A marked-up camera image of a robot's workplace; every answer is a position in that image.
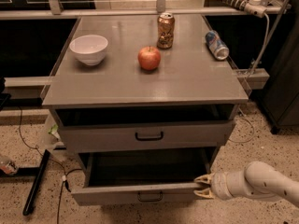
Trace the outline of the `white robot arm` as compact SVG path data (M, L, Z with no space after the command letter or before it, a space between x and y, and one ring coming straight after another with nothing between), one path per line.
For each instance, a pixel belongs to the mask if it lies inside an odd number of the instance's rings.
M299 182L277 171L271 165L250 162L244 169L216 172L194 179L193 193L201 198L230 200L237 197L276 202L281 199L299 207Z

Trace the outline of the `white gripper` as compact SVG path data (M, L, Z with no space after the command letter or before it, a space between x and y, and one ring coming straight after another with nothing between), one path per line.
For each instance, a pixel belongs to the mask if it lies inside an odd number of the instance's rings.
M194 179L195 183L210 185L207 189L196 189L193 193L204 199L214 199L215 197L221 200L230 200L233 198L227 182L227 173L218 172L214 174L205 174L197 176Z

